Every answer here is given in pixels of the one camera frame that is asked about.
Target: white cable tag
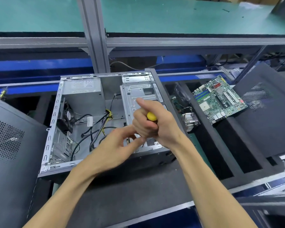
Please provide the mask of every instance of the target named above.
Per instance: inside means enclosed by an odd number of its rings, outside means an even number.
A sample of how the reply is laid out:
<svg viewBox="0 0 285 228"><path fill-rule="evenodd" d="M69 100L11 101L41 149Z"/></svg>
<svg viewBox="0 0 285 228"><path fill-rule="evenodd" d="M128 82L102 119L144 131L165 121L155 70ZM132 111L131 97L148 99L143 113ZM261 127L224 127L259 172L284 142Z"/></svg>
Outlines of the white cable tag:
<svg viewBox="0 0 285 228"><path fill-rule="evenodd" d="M87 127L93 126L93 116L87 117Z"/></svg>

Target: person's left hand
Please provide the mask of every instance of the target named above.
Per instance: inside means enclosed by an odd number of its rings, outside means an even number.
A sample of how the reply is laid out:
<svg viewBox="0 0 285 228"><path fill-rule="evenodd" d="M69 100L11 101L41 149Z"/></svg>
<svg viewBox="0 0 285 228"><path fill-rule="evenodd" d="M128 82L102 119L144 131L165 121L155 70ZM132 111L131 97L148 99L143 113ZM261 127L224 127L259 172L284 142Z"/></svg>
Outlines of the person's left hand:
<svg viewBox="0 0 285 228"><path fill-rule="evenodd" d="M91 174L94 175L122 164L146 141L142 137L136 138L135 133L133 125L114 129L78 166L85 165L85 169L90 167ZM123 146L124 139L128 137L133 138L134 141Z"/></svg>

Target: cooler fan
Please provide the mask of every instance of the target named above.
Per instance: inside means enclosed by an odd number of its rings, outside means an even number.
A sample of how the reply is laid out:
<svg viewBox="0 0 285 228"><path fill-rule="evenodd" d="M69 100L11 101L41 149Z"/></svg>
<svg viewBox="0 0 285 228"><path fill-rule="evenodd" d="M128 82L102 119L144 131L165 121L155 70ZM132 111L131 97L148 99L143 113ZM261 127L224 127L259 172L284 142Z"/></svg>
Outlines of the cooler fan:
<svg viewBox="0 0 285 228"><path fill-rule="evenodd" d="M64 134L66 134L68 131L73 133L73 126L75 121L75 113L68 102L65 101L63 110L57 120L57 126Z"/></svg>

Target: yellow wire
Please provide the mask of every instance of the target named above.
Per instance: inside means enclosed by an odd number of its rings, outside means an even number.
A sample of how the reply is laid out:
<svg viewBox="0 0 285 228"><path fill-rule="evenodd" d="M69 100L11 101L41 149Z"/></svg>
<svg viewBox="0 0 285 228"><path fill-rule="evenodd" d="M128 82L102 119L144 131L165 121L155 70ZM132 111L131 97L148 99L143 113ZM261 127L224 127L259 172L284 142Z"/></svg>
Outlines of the yellow wire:
<svg viewBox="0 0 285 228"><path fill-rule="evenodd" d="M112 112L110 111L110 110L108 110L108 109L105 109L106 111L108 111L109 112L109 117L112 117L113 118L113 114L112 114ZM108 122L108 120L110 120L110 118L107 118L106 119L106 121L105 121L105 125L106 125L106 123Z"/></svg>

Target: forearm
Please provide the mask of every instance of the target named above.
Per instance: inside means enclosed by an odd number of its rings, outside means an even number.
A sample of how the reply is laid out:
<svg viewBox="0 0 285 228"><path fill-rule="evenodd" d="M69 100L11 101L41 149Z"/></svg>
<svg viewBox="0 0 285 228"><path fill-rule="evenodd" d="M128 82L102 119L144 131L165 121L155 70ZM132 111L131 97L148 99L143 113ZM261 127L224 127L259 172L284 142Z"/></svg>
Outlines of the forearm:
<svg viewBox="0 0 285 228"><path fill-rule="evenodd" d="M65 228L77 202L94 179L84 170L75 167L56 193L23 228Z"/></svg>
<svg viewBox="0 0 285 228"><path fill-rule="evenodd" d="M256 227L252 219L183 136L171 151L177 157L205 228Z"/></svg>

